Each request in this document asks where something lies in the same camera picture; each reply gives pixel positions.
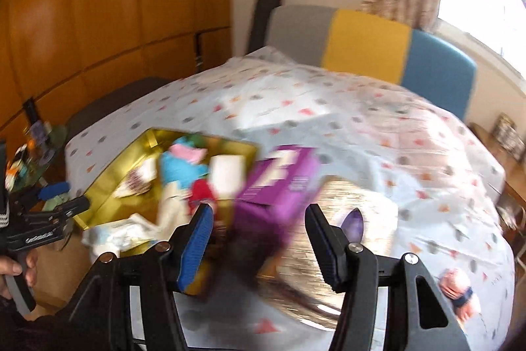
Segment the person hand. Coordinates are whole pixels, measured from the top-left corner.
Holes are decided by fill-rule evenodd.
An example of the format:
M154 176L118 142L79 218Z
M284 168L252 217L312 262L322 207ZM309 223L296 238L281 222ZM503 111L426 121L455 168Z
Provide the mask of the person hand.
M26 256L26 265L27 270L24 273L24 278L29 287L34 287L36 284L37 273L36 273L36 263L38 260L38 254L35 249L29 251ZM8 258L6 256L1 256L0 258L0 274L1 274L1 286L0 292L1 297L6 299L11 299L12 295L9 292L7 285L5 283L5 276L18 276L22 274L22 266L20 263Z

